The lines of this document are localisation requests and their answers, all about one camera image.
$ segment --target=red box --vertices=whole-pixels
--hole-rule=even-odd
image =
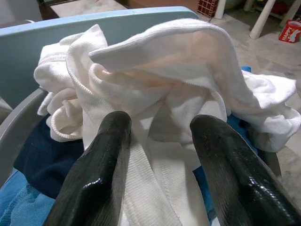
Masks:
[[[301,23],[296,20],[287,20],[285,27],[279,34],[280,41],[295,43],[301,33]]]

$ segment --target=marble floor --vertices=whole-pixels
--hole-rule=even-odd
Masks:
[[[52,6],[60,16],[73,16],[94,12],[124,9],[114,0],[78,0]],[[295,44],[281,42],[280,21],[269,18],[261,37],[252,40],[250,28],[255,24],[259,12],[243,10],[227,11],[222,20],[209,19],[199,15],[201,20],[225,29],[233,39],[241,66],[252,67],[253,73],[286,76],[297,80],[297,90],[301,94],[301,41]],[[287,104],[301,113],[301,99],[296,93]],[[281,182],[301,209],[301,130],[287,142],[277,156],[282,171]]]

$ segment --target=white plastic chair leg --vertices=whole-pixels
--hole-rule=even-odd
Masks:
[[[244,11],[248,12],[252,9],[254,0],[247,0],[244,6]]]
[[[257,19],[253,29],[250,32],[250,37],[252,39],[257,39],[260,36],[265,22],[267,21],[269,14],[274,6],[275,1],[276,0],[268,0],[268,2],[265,4],[262,12],[260,13],[259,18]]]
[[[226,5],[226,0],[218,1],[217,9],[214,15],[215,19],[222,19],[222,16],[224,15],[225,5]]]
[[[296,12],[298,11],[299,7],[301,5],[301,0],[295,0],[293,2],[293,5],[290,7],[290,10],[287,12],[286,16],[283,18],[283,20],[280,23],[280,26],[284,27],[287,20],[293,19]]]

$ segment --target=plastic chair backrest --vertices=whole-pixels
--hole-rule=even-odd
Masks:
[[[0,97],[12,108],[37,87],[33,72],[42,47],[83,32],[95,24],[109,45],[124,41],[153,25],[198,16],[185,7],[128,9],[65,17],[0,29]]]

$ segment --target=white garment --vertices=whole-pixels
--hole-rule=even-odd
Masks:
[[[301,122],[285,106],[294,80],[242,74],[229,35],[193,19],[158,24],[112,46],[95,25],[44,47],[34,78],[51,93],[39,113],[47,106],[57,141],[82,137],[87,148],[107,113],[131,116],[123,226],[208,225],[192,174],[200,166],[189,128],[195,115],[226,121],[232,112],[270,151]]]

